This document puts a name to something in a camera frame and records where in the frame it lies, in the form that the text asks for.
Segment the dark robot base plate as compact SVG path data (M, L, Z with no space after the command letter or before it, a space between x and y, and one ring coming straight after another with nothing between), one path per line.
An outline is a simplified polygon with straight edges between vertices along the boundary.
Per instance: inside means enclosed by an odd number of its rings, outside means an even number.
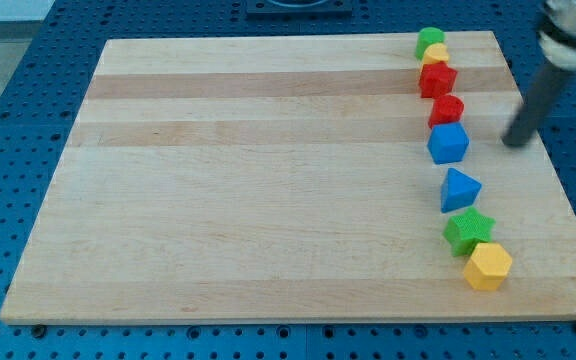
M350 15L351 0L246 0L246 15L267 16Z

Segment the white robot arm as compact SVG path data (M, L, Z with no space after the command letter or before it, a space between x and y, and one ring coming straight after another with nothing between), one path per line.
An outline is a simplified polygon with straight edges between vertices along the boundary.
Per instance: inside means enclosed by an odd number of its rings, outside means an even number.
M501 136L510 148L528 144L576 75L576 0L547 0L537 26L544 63Z

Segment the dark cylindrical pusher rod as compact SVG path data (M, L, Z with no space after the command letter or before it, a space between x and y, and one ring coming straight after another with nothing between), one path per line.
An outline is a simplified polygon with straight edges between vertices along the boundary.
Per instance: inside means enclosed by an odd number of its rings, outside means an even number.
M573 75L573 71L546 60L525 94L523 104L501 136L502 143L509 148L526 146L551 113Z

